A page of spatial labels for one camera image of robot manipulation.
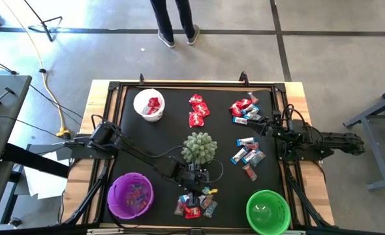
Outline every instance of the wooden table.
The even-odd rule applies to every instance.
[[[109,82],[118,82],[119,80],[93,80],[91,84],[91,90],[89,92],[87,106],[85,108],[84,118],[82,120],[82,125],[80,128],[81,134],[91,134],[93,126],[91,123],[91,115],[99,114],[103,115],[104,107],[106,104],[108,84]],[[184,80],[149,80],[146,82],[209,82],[209,83],[218,83],[225,81],[184,81]],[[307,107],[307,101],[305,100],[303,84],[301,82],[285,82],[286,87],[286,96],[288,103],[293,104],[296,110],[299,110],[303,115],[306,122],[311,123],[309,110]],[[177,87],[176,89],[190,89],[191,87]],[[218,90],[234,90],[234,91],[257,91],[261,88],[249,88],[249,87],[194,87],[194,89],[218,89]],[[121,101],[121,107],[123,106],[125,90],[123,90],[123,96]],[[110,107],[116,105],[117,93],[113,94]],[[279,108],[283,109],[282,98],[278,96]],[[114,114],[114,110],[110,109],[108,119],[111,120]],[[79,206],[81,201],[86,196],[89,179],[91,175],[91,170],[93,168],[93,160],[83,159],[81,160],[71,171],[68,177],[67,188],[65,189],[64,195],[64,213],[63,221],[70,217],[74,210]],[[301,162],[301,172],[303,176],[303,182],[305,187],[305,193],[307,198],[311,201],[316,210],[323,216],[330,224],[334,224],[333,215],[331,214],[330,202],[328,197],[328,192],[326,189],[326,183],[324,182],[324,177],[321,170],[312,162],[302,161]],[[301,210],[301,202],[297,195],[294,193],[294,198],[296,201],[296,209],[298,213],[298,219],[303,224],[303,213]],[[95,210],[97,208],[98,202],[98,193],[92,201],[91,211],[89,213],[89,223],[92,222],[95,216]]]

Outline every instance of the succulent plant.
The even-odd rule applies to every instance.
[[[217,142],[213,141],[208,133],[192,133],[184,141],[184,145],[190,147],[194,152],[196,156],[195,163],[201,164],[214,159],[217,149]],[[187,163],[192,162],[193,155],[188,148],[183,148],[181,153]]]

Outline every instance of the gray floor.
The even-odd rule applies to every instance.
[[[23,2],[6,1],[25,25],[37,22]],[[62,27],[157,28],[147,0],[29,2],[44,19],[63,16]],[[203,29],[274,29],[269,0],[196,0],[191,6]],[[277,7],[283,30],[385,31],[385,0],[277,0]],[[174,28],[180,29],[173,1],[168,10]],[[0,15],[7,27],[19,27],[2,2]],[[185,36],[176,35],[174,50],[156,35],[58,34],[53,43],[43,34],[32,37],[49,70],[52,91],[62,105],[80,114],[92,79],[134,79],[143,73],[149,79],[237,80],[247,71],[251,80],[284,81],[275,36],[202,35],[190,47]],[[313,125],[320,130],[346,131],[342,122],[385,92],[385,37],[284,37],[284,42],[292,81],[303,82]],[[0,33],[0,62],[30,74],[32,84],[43,90],[25,34]],[[57,111],[33,90],[20,119],[51,132],[59,128]],[[79,129],[72,120],[67,125],[74,132]],[[352,131],[364,137],[359,127]],[[57,142],[19,123],[10,141],[19,146]],[[331,208],[342,228],[385,232],[385,189],[368,191],[365,186],[382,176],[368,143],[365,147],[363,155],[337,152],[324,161]],[[19,201],[13,215],[24,220],[23,227],[55,223],[58,198],[23,196]]]

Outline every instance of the yellow extension cord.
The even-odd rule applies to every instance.
[[[15,13],[11,10],[10,6],[4,1],[4,4],[7,6],[7,8],[9,9],[9,11],[11,12],[11,14],[15,17],[15,19],[18,21],[18,23],[21,25],[21,27],[24,29],[25,33],[27,34],[27,36],[29,37],[30,41],[31,41],[31,44],[33,45],[33,47],[35,48],[36,50],[36,53],[37,53],[37,57],[38,57],[38,63],[39,63],[39,66],[40,66],[40,69],[43,69],[43,62],[42,62],[42,58],[40,56],[40,53],[39,51],[37,50],[37,47],[36,47],[36,44],[35,42],[33,41],[33,39],[31,38],[29,32],[27,31],[27,29],[23,26],[23,24],[21,23],[21,21],[18,19],[18,17],[15,15]],[[55,101],[56,105],[57,105],[57,111],[59,112],[59,117],[61,119],[61,128],[59,130],[58,133],[56,133],[57,136],[63,136],[65,133],[69,133],[69,131],[67,130],[67,128],[65,127],[65,122],[63,121],[63,115],[62,115],[62,109],[61,107],[59,106],[59,103],[57,101],[57,99],[55,98],[54,94],[50,91],[49,87],[48,87],[48,84],[46,82],[46,77],[44,75],[43,72],[40,72],[42,74],[42,78],[43,78],[43,85],[44,85],[44,88],[46,88],[46,90],[48,91],[50,97]]]

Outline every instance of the white paper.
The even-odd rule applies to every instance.
[[[69,166],[67,159],[58,161],[56,152],[50,152],[43,157]],[[37,194],[38,199],[61,196],[67,186],[67,178],[54,176],[29,167],[24,167],[27,185],[29,186],[30,196]]]

